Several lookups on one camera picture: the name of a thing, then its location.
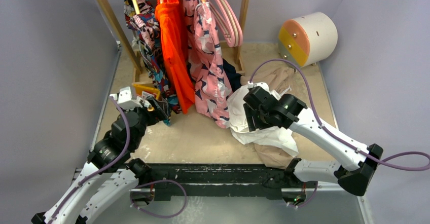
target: wooden post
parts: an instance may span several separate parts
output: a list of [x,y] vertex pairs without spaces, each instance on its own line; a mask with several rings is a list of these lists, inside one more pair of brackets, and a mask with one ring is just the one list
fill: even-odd
[[136,72],[141,74],[143,72],[143,69],[142,69],[142,66],[140,65],[140,61],[138,60],[135,53],[133,52],[133,49],[131,48],[131,45],[128,42],[128,39],[125,36],[124,31],[122,30],[121,25],[118,22],[118,19],[115,16],[114,11],[112,10],[112,7],[109,4],[108,0],[97,0],[97,2],[101,7],[104,15],[106,16],[106,19],[109,21],[109,24],[111,24],[112,29],[115,31],[116,35],[120,39],[121,44],[124,46],[125,50],[127,51],[128,56],[130,56],[131,62],[133,62]]
[[[239,24],[242,28],[242,33],[245,30],[245,22],[246,22],[246,14],[248,13],[248,4],[249,0],[242,0],[242,4],[240,5],[240,15],[239,15]],[[240,50],[242,49],[242,46],[234,48],[234,61],[237,64],[242,64],[240,61]]]

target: beige cloth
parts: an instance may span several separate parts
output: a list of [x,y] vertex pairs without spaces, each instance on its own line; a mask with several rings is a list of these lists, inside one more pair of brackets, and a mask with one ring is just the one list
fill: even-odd
[[[265,82],[269,85],[270,90],[275,90],[278,93],[282,93],[290,86],[287,78],[291,77],[293,73],[293,68],[285,66],[268,67],[266,69],[263,66],[255,74],[253,82]],[[246,85],[249,79],[250,76],[242,76],[240,78],[240,83],[242,85]],[[285,169],[293,158],[278,147],[259,144],[254,144],[254,147],[258,156],[267,167]]]

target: wooden clothes rack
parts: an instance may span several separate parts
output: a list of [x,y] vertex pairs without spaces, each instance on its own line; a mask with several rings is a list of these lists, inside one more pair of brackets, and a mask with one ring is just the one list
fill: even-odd
[[[134,52],[130,42],[128,41],[123,29],[121,28],[120,23],[118,22],[117,17],[115,16],[114,11],[112,10],[111,5],[109,4],[108,0],[97,0],[98,5],[100,6],[101,10],[103,11],[104,15],[106,16],[109,24],[111,25],[112,29],[114,30],[115,34],[118,36],[121,45],[124,46],[125,51],[127,52],[128,56],[131,59],[131,62],[134,66],[133,71],[133,82],[138,82],[140,75],[143,73],[142,63],[140,62],[142,60],[141,55],[139,52]],[[242,32],[245,30],[245,22],[246,22],[246,14],[248,12],[248,4],[249,0],[242,0],[241,6],[240,6],[240,14],[239,14],[239,24],[242,29]],[[227,44],[221,43],[222,48],[227,48]],[[238,73],[245,74],[245,67],[243,65],[242,57],[240,56],[241,52],[241,46],[234,47],[233,48],[233,54],[234,54],[234,63],[237,64],[239,67]]]

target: pink velvet hanger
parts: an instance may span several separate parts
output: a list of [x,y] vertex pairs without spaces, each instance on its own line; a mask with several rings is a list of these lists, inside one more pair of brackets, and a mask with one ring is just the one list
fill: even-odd
[[237,47],[242,45],[242,29],[229,3],[227,0],[215,0],[215,2],[221,9],[221,13],[212,4],[210,4],[210,7],[228,46]]

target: orange garment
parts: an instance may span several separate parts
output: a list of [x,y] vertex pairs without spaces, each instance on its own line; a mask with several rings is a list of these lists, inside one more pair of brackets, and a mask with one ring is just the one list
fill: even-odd
[[179,0],[157,0],[155,17],[160,23],[161,47],[167,76],[176,89],[179,104],[184,114],[194,104],[194,86],[185,65],[187,33],[182,6]]

